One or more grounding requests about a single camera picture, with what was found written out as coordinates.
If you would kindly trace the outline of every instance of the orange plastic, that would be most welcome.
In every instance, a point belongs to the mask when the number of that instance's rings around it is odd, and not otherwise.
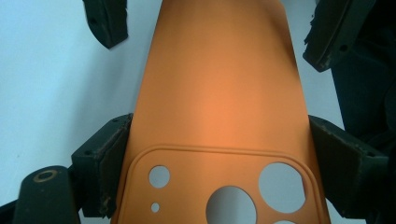
[[[260,195],[272,162],[302,176],[295,213]],[[162,189],[149,183],[157,165],[171,174]],[[278,0],[163,0],[112,223],[206,223],[224,186],[250,196],[257,223],[330,223],[285,10]]]

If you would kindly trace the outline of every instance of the circular hole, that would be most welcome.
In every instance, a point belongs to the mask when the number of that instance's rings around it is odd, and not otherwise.
[[[347,52],[347,45],[342,45],[342,46],[340,47],[340,51],[341,51],[341,52]]]
[[[276,222],[276,223],[274,223],[274,224],[295,224],[294,222],[290,222],[290,221],[278,221],[278,222]]]
[[[155,166],[148,175],[149,183],[152,187],[160,189],[165,187],[170,179],[170,173],[165,166]]]
[[[151,212],[158,213],[160,211],[160,205],[158,203],[153,203],[151,205]]]
[[[43,172],[39,173],[38,175],[35,175],[33,180],[36,183],[46,182],[48,180],[51,180],[57,174],[58,174],[58,172],[56,170],[43,171]]]
[[[206,219],[208,224],[254,224],[256,207],[240,188],[223,187],[210,196]]]
[[[285,163],[271,163],[260,174],[260,194],[274,210],[293,213],[305,202],[303,180],[300,174]]]

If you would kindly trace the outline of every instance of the white surface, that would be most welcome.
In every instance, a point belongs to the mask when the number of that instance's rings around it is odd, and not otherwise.
[[[331,74],[302,59],[315,3],[284,4],[308,111],[343,127]],[[82,1],[2,1],[0,205],[18,197],[25,176],[69,166],[72,152],[109,119],[134,111],[160,5],[129,0],[130,37],[107,50],[91,34]],[[108,220],[83,219],[100,222]],[[332,223],[358,222],[332,212]]]

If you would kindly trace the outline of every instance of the black bracket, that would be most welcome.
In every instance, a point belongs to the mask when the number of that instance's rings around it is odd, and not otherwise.
[[[309,119],[325,195],[338,213],[365,218],[368,223],[395,223],[396,173],[389,161],[396,158],[389,158],[327,120]]]
[[[75,224],[80,208],[85,217],[111,217],[132,117],[109,121],[73,153],[70,168],[50,166],[26,176],[14,216],[6,221]],[[13,205],[5,215],[12,214]]]
[[[83,0],[87,22],[96,39],[111,49],[128,37],[126,0]]]
[[[304,58],[319,72],[337,64],[351,49],[375,0],[320,0],[305,39]]]

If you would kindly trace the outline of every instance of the screw hole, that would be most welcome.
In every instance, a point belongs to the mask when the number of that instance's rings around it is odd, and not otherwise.
[[[368,152],[368,153],[367,153],[367,156],[369,156],[369,157],[375,157],[375,154],[374,154],[373,152]]]
[[[97,21],[95,18],[89,18],[89,19],[88,19],[88,23],[89,23],[90,25],[97,25],[97,24],[98,24],[98,21]]]
[[[58,174],[56,170],[48,170],[48,171],[43,171],[40,174],[36,175],[33,180],[36,183],[41,183],[41,182],[46,182],[51,180],[53,177],[55,177]]]
[[[348,49],[347,45],[342,45],[340,47],[340,51],[343,52],[343,53],[347,52],[347,49]]]

